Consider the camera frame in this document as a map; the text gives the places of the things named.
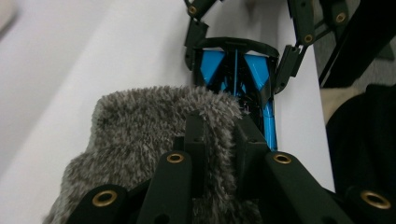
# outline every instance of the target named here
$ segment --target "white surface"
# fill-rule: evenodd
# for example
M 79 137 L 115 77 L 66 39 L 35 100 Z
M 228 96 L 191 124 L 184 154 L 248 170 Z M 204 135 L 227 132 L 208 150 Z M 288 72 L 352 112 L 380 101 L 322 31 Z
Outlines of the white surface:
M 40 223 L 66 164 L 88 145 L 102 95 L 190 83 L 188 16 L 181 0 L 17 3 L 18 18 L 0 36 L 0 223 Z M 217 3 L 208 35 L 294 44 L 286 1 L 261 1 L 251 16 L 243 3 Z M 333 189 L 314 61 L 310 49 L 276 97 L 278 144 Z
M 6 27 L 15 14 L 13 0 L 0 0 L 0 32 Z

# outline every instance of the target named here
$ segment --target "blue metal part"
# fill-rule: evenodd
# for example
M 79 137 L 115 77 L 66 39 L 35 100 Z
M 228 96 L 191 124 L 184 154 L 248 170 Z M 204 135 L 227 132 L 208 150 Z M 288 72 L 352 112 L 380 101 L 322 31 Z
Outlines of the blue metal part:
M 253 75 L 254 84 L 258 91 L 261 91 L 268 80 L 269 72 L 267 66 L 267 59 L 263 56 L 244 55 L 250 72 Z
M 237 96 L 237 97 L 240 97 L 240 96 L 243 95 L 243 93 L 246 93 L 246 92 L 247 92 L 247 88 L 246 88 L 245 84 L 242 84 L 241 89 L 242 89 L 242 92 L 241 92 L 241 91 L 238 91 L 238 92 L 236 93 L 236 96 Z
M 238 49 L 235 50 L 235 69 L 233 70 L 233 95 L 236 96 L 236 79 L 238 78 Z
M 227 77 L 224 77 L 224 80 L 221 82 L 221 90 L 225 91 L 225 89 L 227 89 L 228 87 L 228 81 L 227 81 Z
M 249 55 L 246 54 L 245 60 L 247 61 L 247 65 L 250 69 L 251 74 L 253 75 L 253 80 L 256 85 L 258 91 L 261 91 L 262 88 L 268 81 L 269 71 L 267 67 L 266 58 L 263 56 Z M 265 140 L 267 141 L 268 147 L 272 151 L 276 151 L 277 143 L 276 143 L 276 130 L 275 130 L 275 118 L 274 118 L 274 109 L 273 102 L 268 101 L 266 105 L 263 106 L 262 109 L 262 117 L 263 117 L 263 132 Z
M 273 102 L 268 101 L 264 107 L 264 110 L 262 111 L 262 116 L 264 121 L 265 140 L 267 141 L 267 145 L 271 149 L 271 151 L 276 151 L 277 142 L 273 106 Z
M 204 50 L 201 62 L 201 72 L 206 85 L 210 85 L 225 53 L 218 50 Z

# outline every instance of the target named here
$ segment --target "screw hole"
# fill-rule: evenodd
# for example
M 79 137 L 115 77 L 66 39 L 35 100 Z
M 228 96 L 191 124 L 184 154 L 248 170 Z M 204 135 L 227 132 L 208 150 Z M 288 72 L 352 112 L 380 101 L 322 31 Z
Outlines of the screw hole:
M 379 209 L 390 209 L 391 204 L 388 199 L 383 197 L 380 194 L 377 194 L 375 192 L 372 192 L 370 190 L 364 190 L 361 192 L 361 198 L 370 204 L 372 207 L 376 207 Z
M 114 203 L 117 199 L 117 193 L 114 190 L 104 190 L 97 193 L 93 199 L 92 204 L 96 207 L 105 207 Z
M 311 43 L 312 40 L 314 40 L 312 35 L 306 35 L 304 38 L 305 43 Z
M 195 14 L 196 12 L 197 12 L 197 8 L 196 7 L 193 7 L 193 6 L 191 6 L 191 7 L 189 7 L 189 12 L 190 12 L 190 14 Z
M 335 17 L 335 21 L 340 23 L 343 22 L 346 19 L 347 15 L 344 12 L 341 12 L 340 14 Z
M 283 154 L 276 154 L 274 156 L 274 160 L 279 163 L 283 163 L 283 164 L 291 163 L 291 158 L 289 158 L 288 156 L 283 155 Z
M 166 223 L 169 223 L 169 220 L 170 220 L 169 216 L 167 216 L 166 214 L 160 214 L 155 217 L 154 223 L 155 224 L 166 224 Z
M 184 160 L 184 156 L 178 153 L 174 153 L 169 155 L 166 159 L 171 163 L 179 163 Z

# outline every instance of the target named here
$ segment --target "fuzzy gray fabric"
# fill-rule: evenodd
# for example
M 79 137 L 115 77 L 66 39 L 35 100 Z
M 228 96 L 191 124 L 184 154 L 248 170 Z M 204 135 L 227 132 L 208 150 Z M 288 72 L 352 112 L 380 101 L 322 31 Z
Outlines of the fuzzy gray fabric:
M 205 121 L 210 158 L 205 196 L 193 201 L 193 223 L 262 223 L 257 204 L 234 196 L 238 103 L 225 93 L 189 87 L 118 91 L 99 100 L 87 150 L 67 166 L 60 196 L 44 223 L 65 223 L 82 197 L 98 186 L 133 189 L 151 178 L 174 137 L 184 134 L 186 115 L 193 110 Z

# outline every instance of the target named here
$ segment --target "black plastic bracket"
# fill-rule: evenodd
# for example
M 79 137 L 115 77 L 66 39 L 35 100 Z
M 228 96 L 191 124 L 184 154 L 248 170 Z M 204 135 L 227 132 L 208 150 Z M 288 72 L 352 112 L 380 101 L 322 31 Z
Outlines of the black plastic bracket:
M 164 153 L 148 187 L 137 224 L 191 223 L 191 157 Z
M 184 0 L 190 17 L 200 20 L 217 0 Z
M 333 31 L 338 41 L 347 27 L 349 13 L 345 0 L 320 0 L 323 10 L 323 20 Z
M 202 197 L 206 186 L 207 150 L 205 150 L 204 143 L 204 121 L 199 111 L 193 111 L 186 117 L 184 151 L 191 155 L 191 196 Z
M 315 42 L 314 9 L 310 0 L 288 0 L 290 16 L 299 45 Z
M 259 198 L 263 185 L 260 167 L 270 149 L 249 115 L 236 121 L 234 137 L 237 195 L 244 200 Z
M 194 46 L 197 42 L 205 39 L 208 25 L 201 21 L 195 21 L 193 18 L 190 19 L 189 29 L 187 31 L 186 40 L 184 46 L 186 46 L 186 53 L 184 55 L 184 62 L 187 67 L 191 70 L 194 64 Z
M 294 156 L 270 152 L 262 163 L 263 179 L 259 209 L 269 223 L 353 222 Z
M 203 38 L 196 43 L 197 49 L 213 49 L 221 48 L 226 52 L 235 52 L 237 49 L 239 53 L 245 54 L 253 50 L 260 54 L 264 54 L 270 58 L 278 58 L 279 52 L 277 49 L 258 41 L 233 38 L 233 37 L 212 37 Z
M 143 201 L 145 201 L 150 183 L 151 179 L 139 184 L 137 187 L 128 192 L 130 204 L 128 209 L 128 212 L 130 213 L 129 220 L 127 222 L 128 224 L 136 223 L 140 214 L 140 208 L 142 207 Z
M 88 192 L 70 215 L 67 224 L 117 224 L 129 218 L 128 191 L 117 185 L 103 185 Z
M 305 56 L 306 46 L 302 49 L 287 45 L 276 70 L 275 94 L 282 92 L 288 85 L 290 77 L 296 77 Z
M 346 192 L 345 208 L 356 223 L 396 223 L 396 201 L 378 190 L 351 187 Z

